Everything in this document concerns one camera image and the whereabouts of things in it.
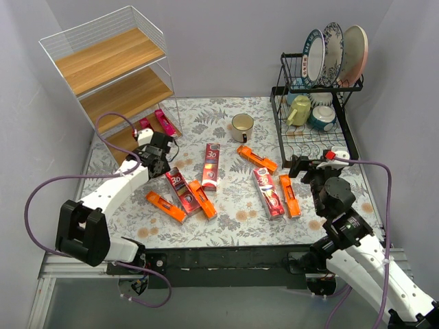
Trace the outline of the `pink toothpaste box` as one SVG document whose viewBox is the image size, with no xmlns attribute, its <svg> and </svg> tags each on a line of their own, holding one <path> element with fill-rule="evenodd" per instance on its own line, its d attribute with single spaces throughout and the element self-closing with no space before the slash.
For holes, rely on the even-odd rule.
<svg viewBox="0 0 439 329">
<path fill-rule="evenodd" d="M 171 121 L 166 117 L 165 113 L 162 111 L 161 108 L 154 111 L 154 114 L 156 116 L 156 119 L 160 123 L 163 131 L 173 138 L 176 138 L 178 136 L 178 133 L 174 127 L 174 125 L 171 123 Z"/>
<path fill-rule="evenodd" d="M 141 129 L 151 129 L 153 130 L 154 128 L 152 127 L 152 124 L 150 123 L 150 121 L 148 120 L 147 117 L 144 117 L 142 119 L 139 120 L 139 124 L 141 126 Z"/>
</svg>

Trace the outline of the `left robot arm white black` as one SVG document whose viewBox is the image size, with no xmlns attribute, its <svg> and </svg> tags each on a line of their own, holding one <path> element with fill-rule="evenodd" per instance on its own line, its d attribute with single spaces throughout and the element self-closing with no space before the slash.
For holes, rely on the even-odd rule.
<svg viewBox="0 0 439 329">
<path fill-rule="evenodd" d="M 141 273 L 146 265 L 142 244 L 111 237 L 107 220 L 140 186 L 170 170 L 167 155 L 174 142 L 161 132 L 140 131 L 138 147 L 126 156 L 115 178 L 108 178 L 79 201 L 68 200 L 61 206 L 56 250 L 92 267 L 119 261 L 129 273 Z"/>
</svg>

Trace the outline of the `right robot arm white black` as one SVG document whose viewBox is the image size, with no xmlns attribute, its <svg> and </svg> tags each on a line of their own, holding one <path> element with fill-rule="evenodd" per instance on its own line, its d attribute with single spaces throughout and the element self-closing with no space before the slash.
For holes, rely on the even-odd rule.
<svg viewBox="0 0 439 329">
<path fill-rule="evenodd" d="M 353 208 L 351 186 L 340 176 L 353 163 L 339 151 L 326 150 L 318 160 L 293 156 L 289 176 L 304 172 L 301 181 L 310 187 L 317 216 L 326 220 L 326 236 L 290 265 L 339 276 L 378 312 L 377 325 L 387 321 L 389 328 L 437 328 L 438 302 L 399 267 L 390 246 L 381 244 Z"/>
</svg>

